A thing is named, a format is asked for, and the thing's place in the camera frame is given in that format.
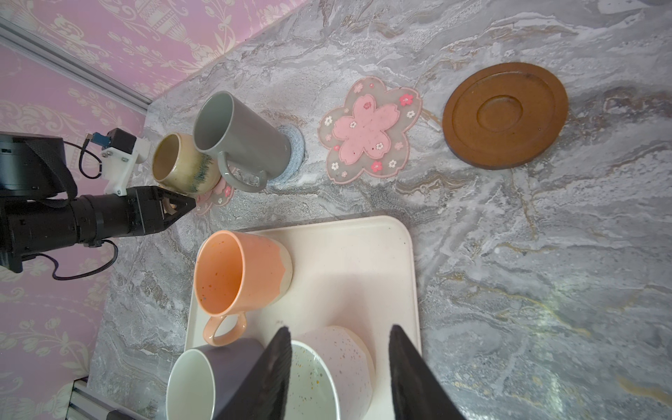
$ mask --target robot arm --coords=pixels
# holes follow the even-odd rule
[[[132,166],[147,158],[146,140],[136,141],[119,128],[107,136],[95,133],[87,139],[85,145],[109,140],[103,145],[107,159],[103,176],[110,181],[106,192],[114,194],[76,197],[77,186],[65,166],[62,138],[0,132],[2,266],[20,273],[23,261],[45,251],[76,243],[99,247],[110,237],[161,232],[196,207],[193,198],[160,187],[126,188]],[[49,200],[66,190],[67,200]]]

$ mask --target brown saucer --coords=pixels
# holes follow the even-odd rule
[[[523,165],[562,130],[567,93],[550,71],[507,62],[477,71],[450,96],[444,136],[463,161],[483,169]]]

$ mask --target pink flower coaster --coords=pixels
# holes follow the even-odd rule
[[[204,216],[213,206],[224,207],[231,201],[234,189],[221,177],[217,185],[205,194],[196,197],[196,214]]]
[[[377,178],[399,173],[409,160],[406,131],[421,110],[422,99],[410,87],[387,90],[373,76],[355,82],[343,106],[327,112],[317,128],[329,149],[329,179],[349,183],[363,172]]]

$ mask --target gray marble surface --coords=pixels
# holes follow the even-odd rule
[[[307,4],[151,106],[156,144],[230,90],[296,124],[306,159],[282,187],[120,241],[90,386],[165,417],[211,232],[382,212],[411,232],[424,358],[468,418],[672,418],[671,42],[669,0]],[[440,118],[461,81],[507,61],[556,74],[569,117],[530,164],[475,169]],[[411,160],[392,179],[335,185],[317,125],[365,75],[423,96]],[[132,184],[147,183],[145,163]]]

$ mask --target gray mug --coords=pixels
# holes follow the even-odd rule
[[[198,112],[194,144],[217,160],[219,171],[238,190],[259,192],[279,177],[292,155],[289,140],[229,92],[215,93]],[[259,178],[249,185],[233,176],[229,165]]]
[[[263,347],[241,338],[229,345],[202,345],[177,359],[166,390],[168,420],[212,420],[238,391]]]

